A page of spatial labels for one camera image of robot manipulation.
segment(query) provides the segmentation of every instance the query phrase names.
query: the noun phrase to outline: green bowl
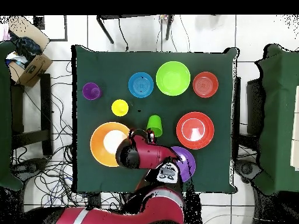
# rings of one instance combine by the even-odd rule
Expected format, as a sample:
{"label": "green bowl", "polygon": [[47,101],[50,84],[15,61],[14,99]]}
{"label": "green bowl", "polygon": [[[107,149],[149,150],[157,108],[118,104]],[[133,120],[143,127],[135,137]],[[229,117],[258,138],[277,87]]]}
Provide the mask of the green bowl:
{"label": "green bowl", "polygon": [[181,62],[164,63],[156,74],[159,90],[169,96],[182,94],[190,84],[190,72]]}

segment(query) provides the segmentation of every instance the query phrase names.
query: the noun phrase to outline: tiled floor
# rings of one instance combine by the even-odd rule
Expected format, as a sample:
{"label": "tiled floor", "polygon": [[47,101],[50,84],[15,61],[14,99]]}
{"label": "tiled floor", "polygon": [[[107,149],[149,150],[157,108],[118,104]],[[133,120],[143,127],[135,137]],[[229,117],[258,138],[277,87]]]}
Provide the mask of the tiled floor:
{"label": "tiled floor", "polygon": [[[63,16],[45,16],[46,29],[44,33],[50,39],[63,39],[64,24]],[[213,52],[221,53],[227,47],[238,47],[240,55],[237,63],[237,75],[241,77],[241,123],[247,123],[246,109],[246,83],[249,80],[259,77],[259,70],[253,63],[263,56],[263,48],[269,43],[279,43],[281,46],[295,50],[299,48],[297,27],[294,24],[287,24],[287,16],[276,15],[182,15],[182,21],[188,32],[191,52]],[[157,51],[161,50],[161,34],[157,42],[157,35],[160,30],[158,16],[132,17],[121,19],[121,28],[128,42],[130,51]],[[115,44],[110,44],[104,32],[96,21],[96,16],[67,16],[67,41],[52,41],[46,47],[44,53],[53,60],[52,66],[47,73],[53,78],[52,84],[57,82],[71,83],[71,45],[79,44],[94,51],[125,51],[126,44],[121,36],[118,20],[106,20],[105,26],[112,36]],[[163,29],[163,51],[174,52],[175,48],[171,38],[165,40],[166,23]],[[182,26],[179,15],[175,16],[172,25],[173,42],[178,52],[188,51],[188,41]],[[28,95],[39,106],[40,85],[34,88],[26,88]],[[64,104],[62,119],[72,125],[72,98],[71,86],[57,84],[52,87],[52,93]],[[61,103],[53,97],[53,101],[62,109]],[[30,99],[25,95],[24,125],[25,131],[40,129],[40,112]],[[62,130],[59,123],[59,110],[53,104],[53,139]],[[240,125],[241,132],[246,133],[246,125]],[[72,138],[69,135],[61,135],[54,141],[54,150],[63,145],[70,144]],[[28,145],[28,152],[22,158],[43,157],[41,144]],[[17,155],[23,152],[23,148],[17,150]],[[53,157],[53,161],[61,161],[62,152]],[[36,178],[36,184],[42,190],[46,190],[40,178]],[[240,176],[234,174],[234,185],[238,192],[228,194],[201,194],[203,205],[202,218],[206,224],[251,224],[254,198],[252,187],[244,184]],[[34,178],[28,182],[25,193],[25,210],[37,207],[41,203],[44,193],[34,184]],[[111,197],[109,193],[103,193],[103,200]]]}

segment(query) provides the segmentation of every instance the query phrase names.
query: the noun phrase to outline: yellow cup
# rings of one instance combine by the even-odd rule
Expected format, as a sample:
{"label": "yellow cup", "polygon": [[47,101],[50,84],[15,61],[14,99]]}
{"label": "yellow cup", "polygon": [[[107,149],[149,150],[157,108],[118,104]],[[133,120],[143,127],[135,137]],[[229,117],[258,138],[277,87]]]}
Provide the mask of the yellow cup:
{"label": "yellow cup", "polygon": [[115,115],[119,117],[125,116],[128,113],[128,103],[124,100],[116,100],[113,102],[111,109]]}

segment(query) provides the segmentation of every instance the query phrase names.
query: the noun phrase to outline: purple bowl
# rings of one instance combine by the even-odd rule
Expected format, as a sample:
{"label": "purple bowl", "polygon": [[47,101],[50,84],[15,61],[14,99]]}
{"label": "purple bowl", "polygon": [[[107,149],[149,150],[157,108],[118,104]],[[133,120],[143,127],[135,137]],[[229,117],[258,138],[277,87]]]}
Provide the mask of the purple bowl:
{"label": "purple bowl", "polygon": [[102,91],[99,86],[93,82],[88,82],[82,89],[84,97],[88,100],[95,100],[102,95]]}
{"label": "purple bowl", "polygon": [[194,175],[196,164],[193,155],[182,147],[174,146],[171,147],[183,160],[183,162],[177,162],[177,165],[180,168],[180,175],[182,177],[183,182],[190,179],[188,163],[190,167],[191,176]]}

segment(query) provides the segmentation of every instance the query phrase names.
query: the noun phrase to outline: red bowl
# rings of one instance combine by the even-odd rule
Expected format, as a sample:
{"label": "red bowl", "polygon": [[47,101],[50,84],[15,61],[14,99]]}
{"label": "red bowl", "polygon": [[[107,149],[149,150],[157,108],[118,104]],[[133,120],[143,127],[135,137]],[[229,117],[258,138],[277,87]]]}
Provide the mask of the red bowl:
{"label": "red bowl", "polygon": [[217,77],[211,72],[199,73],[193,80],[193,90],[202,98],[211,97],[214,93],[216,93],[217,89]]}
{"label": "red bowl", "polygon": [[211,142],[214,136],[214,125],[208,116],[194,111],[185,114],[179,120],[176,135],[185,147],[201,149]]}

